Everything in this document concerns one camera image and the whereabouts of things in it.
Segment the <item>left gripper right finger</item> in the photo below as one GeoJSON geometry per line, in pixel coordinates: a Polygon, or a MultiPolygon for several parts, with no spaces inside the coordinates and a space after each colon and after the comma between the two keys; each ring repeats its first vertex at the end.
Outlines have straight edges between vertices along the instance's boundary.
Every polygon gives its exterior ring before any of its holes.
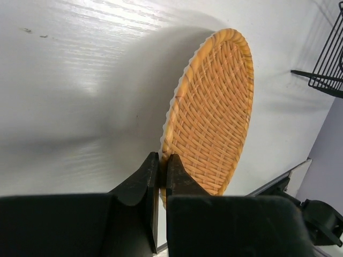
{"type": "Polygon", "coordinates": [[[167,162],[170,256],[314,256],[301,213],[279,196],[211,196],[178,155],[167,162]]]}

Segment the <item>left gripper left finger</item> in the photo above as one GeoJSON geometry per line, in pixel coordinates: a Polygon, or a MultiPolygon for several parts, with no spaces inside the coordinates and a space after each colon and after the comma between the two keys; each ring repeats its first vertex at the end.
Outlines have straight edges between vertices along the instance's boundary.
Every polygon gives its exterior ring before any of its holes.
{"type": "Polygon", "coordinates": [[[157,153],[107,193],[1,198],[1,256],[152,256],[157,153]]]}

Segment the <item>woven bamboo plate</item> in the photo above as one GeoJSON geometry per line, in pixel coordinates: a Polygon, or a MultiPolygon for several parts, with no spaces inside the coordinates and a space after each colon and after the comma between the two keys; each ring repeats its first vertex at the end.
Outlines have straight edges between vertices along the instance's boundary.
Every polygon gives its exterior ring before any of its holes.
{"type": "Polygon", "coordinates": [[[184,68],[166,113],[160,162],[177,154],[210,195],[224,194],[247,137],[253,104],[252,54],[225,28],[209,36],[184,68]]]}

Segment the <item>black wire dish rack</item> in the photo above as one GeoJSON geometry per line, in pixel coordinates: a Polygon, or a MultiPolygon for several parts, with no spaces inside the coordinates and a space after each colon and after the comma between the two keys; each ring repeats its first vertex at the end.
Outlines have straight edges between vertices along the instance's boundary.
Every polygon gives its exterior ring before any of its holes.
{"type": "Polygon", "coordinates": [[[342,1],[312,72],[291,70],[294,75],[309,79],[308,86],[333,97],[342,98],[342,1]]]}

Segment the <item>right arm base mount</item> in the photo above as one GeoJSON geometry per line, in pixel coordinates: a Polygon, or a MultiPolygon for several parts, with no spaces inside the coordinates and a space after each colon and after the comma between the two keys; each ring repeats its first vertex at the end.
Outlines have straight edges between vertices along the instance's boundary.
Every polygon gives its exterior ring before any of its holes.
{"type": "Polygon", "coordinates": [[[309,236],[315,246],[342,247],[342,215],[329,204],[319,200],[306,199],[304,202],[286,192],[290,178],[285,177],[260,195],[280,196],[291,201],[302,213],[309,236]]]}

